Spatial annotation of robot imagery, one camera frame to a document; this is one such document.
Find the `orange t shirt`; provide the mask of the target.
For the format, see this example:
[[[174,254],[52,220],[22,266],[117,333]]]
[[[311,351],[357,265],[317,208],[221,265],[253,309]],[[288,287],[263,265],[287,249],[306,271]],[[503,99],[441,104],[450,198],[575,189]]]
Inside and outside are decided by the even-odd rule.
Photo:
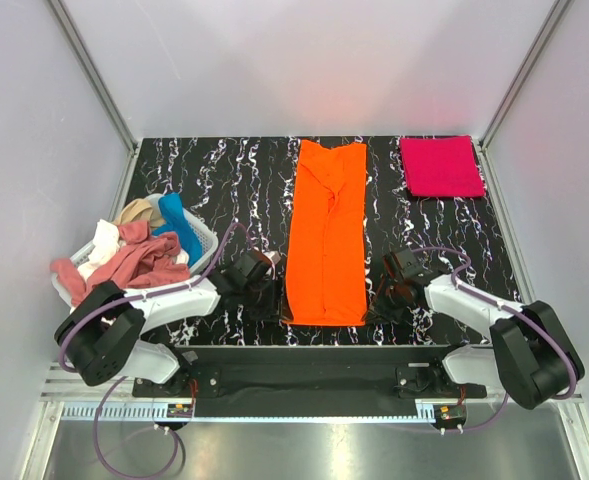
[[[365,324],[367,147],[301,142],[285,271],[294,325]]]

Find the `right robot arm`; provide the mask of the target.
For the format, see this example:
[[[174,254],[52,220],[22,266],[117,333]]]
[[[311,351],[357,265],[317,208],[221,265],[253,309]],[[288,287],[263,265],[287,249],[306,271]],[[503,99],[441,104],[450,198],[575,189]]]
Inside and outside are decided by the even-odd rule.
[[[417,308],[448,316],[488,342],[456,347],[438,360],[446,385],[500,388],[528,410],[573,396],[585,369],[552,306],[487,293],[461,280],[458,269],[428,268],[418,253],[405,249],[384,256],[366,323],[394,322]]]

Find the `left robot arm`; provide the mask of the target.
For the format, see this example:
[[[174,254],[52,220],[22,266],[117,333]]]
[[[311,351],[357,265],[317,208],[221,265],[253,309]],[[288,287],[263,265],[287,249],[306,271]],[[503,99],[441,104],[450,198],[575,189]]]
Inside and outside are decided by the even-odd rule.
[[[89,387],[130,377],[161,395],[176,395],[192,379],[191,362],[176,349],[145,341],[147,332],[179,319],[240,307],[260,321],[280,317],[281,256],[253,249],[235,262],[187,281],[129,295],[99,284],[62,322],[54,339],[61,364]]]

